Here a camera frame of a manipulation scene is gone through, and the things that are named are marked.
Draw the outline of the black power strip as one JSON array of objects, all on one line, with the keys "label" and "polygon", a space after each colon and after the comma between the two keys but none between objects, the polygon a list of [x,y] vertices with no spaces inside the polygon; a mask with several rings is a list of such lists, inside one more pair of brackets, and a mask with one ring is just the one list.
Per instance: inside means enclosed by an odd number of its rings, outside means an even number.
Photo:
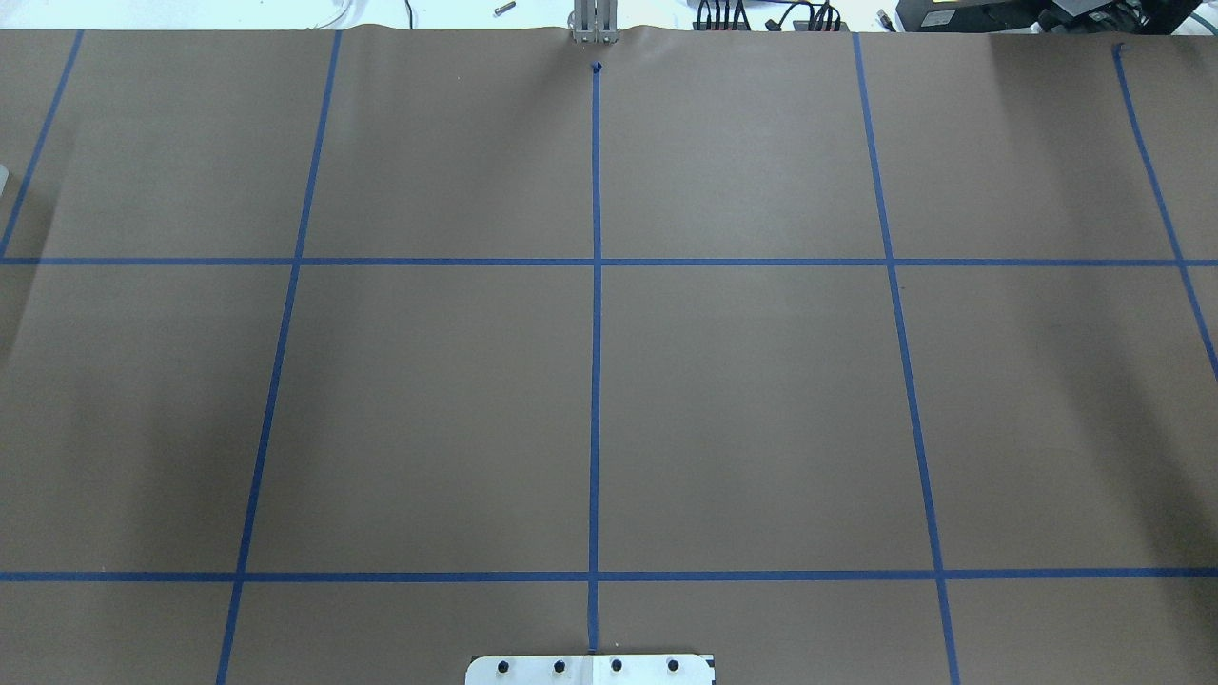
[{"label": "black power strip", "polygon": [[692,30],[845,33],[849,26],[832,1],[685,1]]}]

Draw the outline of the black laptop computer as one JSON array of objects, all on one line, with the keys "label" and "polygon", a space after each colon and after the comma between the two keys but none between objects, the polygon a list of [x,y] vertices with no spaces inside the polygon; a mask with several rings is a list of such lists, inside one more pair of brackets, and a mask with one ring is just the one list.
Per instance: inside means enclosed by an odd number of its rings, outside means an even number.
[{"label": "black laptop computer", "polygon": [[1202,1],[896,1],[907,33],[1170,35]]}]

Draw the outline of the aluminium frame post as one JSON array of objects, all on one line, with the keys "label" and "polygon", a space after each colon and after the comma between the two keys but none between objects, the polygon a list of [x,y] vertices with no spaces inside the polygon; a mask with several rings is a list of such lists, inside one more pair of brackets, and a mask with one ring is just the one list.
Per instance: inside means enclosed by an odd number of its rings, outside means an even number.
[{"label": "aluminium frame post", "polygon": [[618,0],[576,0],[568,20],[576,44],[611,45],[620,38]]}]

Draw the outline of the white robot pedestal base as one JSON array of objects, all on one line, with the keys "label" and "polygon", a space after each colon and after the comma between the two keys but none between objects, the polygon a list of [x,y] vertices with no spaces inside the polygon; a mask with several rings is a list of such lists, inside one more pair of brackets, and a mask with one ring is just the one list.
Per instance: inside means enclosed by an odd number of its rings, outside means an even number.
[{"label": "white robot pedestal base", "polygon": [[465,684],[715,684],[704,655],[512,655],[471,659]]}]

